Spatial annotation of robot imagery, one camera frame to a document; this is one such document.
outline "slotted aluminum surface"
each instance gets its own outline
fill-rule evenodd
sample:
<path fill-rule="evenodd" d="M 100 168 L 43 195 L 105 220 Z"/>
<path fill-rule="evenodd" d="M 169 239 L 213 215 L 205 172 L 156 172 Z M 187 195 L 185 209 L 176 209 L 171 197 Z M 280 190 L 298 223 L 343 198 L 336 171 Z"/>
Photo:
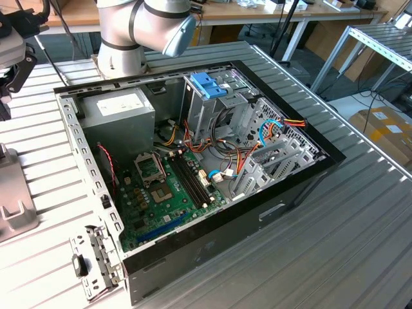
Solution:
<path fill-rule="evenodd" d="M 349 34 L 406 71 L 412 70 L 412 33 L 392 24 L 350 27 Z"/>
<path fill-rule="evenodd" d="M 245 42 L 191 48 L 152 68 L 242 60 L 348 159 L 304 204 L 204 264 L 139 308 L 403 308 L 412 296 L 412 183 L 339 116 Z M 93 63 L 65 62 L 72 83 L 98 80 Z M 33 71 L 0 122 L 0 141 L 19 152 L 40 225 L 0 244 L 1 308 L 128 308 L 118 289 L 88 304 L 68 238 L 94 222 L 64 132 L 49 65 Z"/>

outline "blue drive bay latch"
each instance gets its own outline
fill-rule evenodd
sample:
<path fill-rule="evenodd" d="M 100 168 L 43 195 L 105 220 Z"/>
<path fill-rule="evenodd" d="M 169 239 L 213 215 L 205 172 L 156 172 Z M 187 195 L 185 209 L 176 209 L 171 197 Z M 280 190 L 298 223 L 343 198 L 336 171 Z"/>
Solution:
<path fill-rule="evenodd" d="M 227 95 L 227 91 L 221 89 L 216 83 L 216 79 L 213 79 L 205 72 L 192 74 L 191 80 L 207 98 L 218 98 Z"/>

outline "ram slot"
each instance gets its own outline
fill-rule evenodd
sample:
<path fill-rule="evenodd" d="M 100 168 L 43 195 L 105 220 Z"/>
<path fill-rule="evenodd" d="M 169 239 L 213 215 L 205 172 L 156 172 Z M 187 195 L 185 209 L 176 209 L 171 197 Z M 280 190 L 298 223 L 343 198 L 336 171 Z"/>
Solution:
<path fill-rule="evenodd" d="M 199 180 L 192 174 L 185 159 L 182 157 L 172 158 L 169 164 L 179 178 L 179 181 L 182 183 L 183 188 L 185 188 L 187 194 L 191 197 L 193 204 L 197 209 L 211 203 L 211 199 L 199 183 Z"/>

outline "hinge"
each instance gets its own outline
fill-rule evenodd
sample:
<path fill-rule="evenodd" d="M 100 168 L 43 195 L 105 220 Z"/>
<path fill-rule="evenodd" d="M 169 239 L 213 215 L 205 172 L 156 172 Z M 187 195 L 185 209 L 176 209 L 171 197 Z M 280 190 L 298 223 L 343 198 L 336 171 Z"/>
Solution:
<path fill-rule="evenodd" d="M 121 260 L 106 227 L 87 226 L 70 238 L 73 267 L 82 278 L 88 301 L 117 287 L 124 279 Z"/>

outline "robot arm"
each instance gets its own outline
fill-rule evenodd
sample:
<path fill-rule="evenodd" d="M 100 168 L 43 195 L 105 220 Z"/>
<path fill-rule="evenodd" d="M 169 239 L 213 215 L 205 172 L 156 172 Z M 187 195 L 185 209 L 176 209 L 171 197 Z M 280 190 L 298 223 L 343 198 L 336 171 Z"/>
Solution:
<path fill-rule="evenodd" d="M 97 7 L 102 35 L 98 67 L 109 78 L 145 73 L 142 46 L 181 55 L 196 27 L 189 0 L 98 0 Z"/>
<path fill-rule="evenodd" d="M 6 15 L 0 12 L 0 69 L 10 68 L 0 77 L 0 121 L 10 119 L 4 104 L 10 100 L 10 93 L 20 91 L 37 63 L 34 48 L 23 39 L 46 30 L 47 27 L 41 25 L 48 20 L 49 14 L 49 0 L 43 0 L 43 11 L 38 14 L 33 14 L 33 10 L 18 10 Z"/>

